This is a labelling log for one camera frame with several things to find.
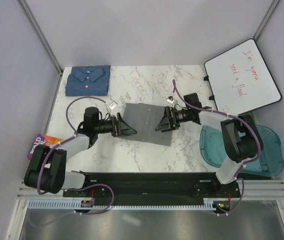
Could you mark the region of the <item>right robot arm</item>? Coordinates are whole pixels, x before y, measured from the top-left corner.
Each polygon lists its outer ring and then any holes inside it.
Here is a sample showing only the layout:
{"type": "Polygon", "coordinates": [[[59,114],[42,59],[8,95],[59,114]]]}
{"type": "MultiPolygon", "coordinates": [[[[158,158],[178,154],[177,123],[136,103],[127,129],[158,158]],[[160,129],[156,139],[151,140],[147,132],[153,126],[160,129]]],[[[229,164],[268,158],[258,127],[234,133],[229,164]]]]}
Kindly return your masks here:
{"type": "Polygon", "coordinates": [[[155,131],[177,130],[181,123],[193,122],[221,131],[226,158],[216,171],[216,181],[211,183],[211,192],[222,197],[229,190],[228,184],[234,182],[239,171],[247,161],[259,157],[264,144],[257,127],[249,114],[228,116],[216,113],[210,107],[202,107],[196,93],[183,96],[186,107],[177,110],[166,106],[164,114],[155,131]]]}

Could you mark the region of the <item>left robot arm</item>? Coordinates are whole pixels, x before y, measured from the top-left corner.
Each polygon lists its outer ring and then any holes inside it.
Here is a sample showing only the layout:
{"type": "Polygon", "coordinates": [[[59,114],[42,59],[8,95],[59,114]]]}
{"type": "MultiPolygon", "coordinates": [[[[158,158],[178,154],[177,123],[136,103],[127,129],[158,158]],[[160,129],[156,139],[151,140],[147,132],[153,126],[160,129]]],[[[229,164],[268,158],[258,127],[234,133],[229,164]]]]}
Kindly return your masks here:
{"type": "Polygon", "coordinates": [[[137,134],[118,113],[109,120],[100,119],[99,109],[85,109],[83,121],[75,134],[53,145],[38,145],[34,149],[24,176],[24,184],[38,190],[38,194],[56,194],[60,190],[74,189],[81,197],[91,193],[91,183],[82,173],[66,170],[67,161],[78,153],[91,148],[99,134],[110,133],[113,137],[137,134]]]}

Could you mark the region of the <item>grey long sleeve shirt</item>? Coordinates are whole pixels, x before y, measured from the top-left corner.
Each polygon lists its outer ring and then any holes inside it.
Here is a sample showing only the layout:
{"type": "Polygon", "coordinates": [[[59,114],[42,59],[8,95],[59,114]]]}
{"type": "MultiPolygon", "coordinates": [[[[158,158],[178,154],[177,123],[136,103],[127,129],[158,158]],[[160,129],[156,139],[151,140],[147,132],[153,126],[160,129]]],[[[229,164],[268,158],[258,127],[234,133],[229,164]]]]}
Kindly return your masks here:
{"type": "Polygon", "coordinates": [[[172,132],[155,131],[163,114],[163,106],[144,103],[127,103],[123,120],[135,129],[137,134],[125,136],[124,139],[169,146],[171,144],[172,132]]]}

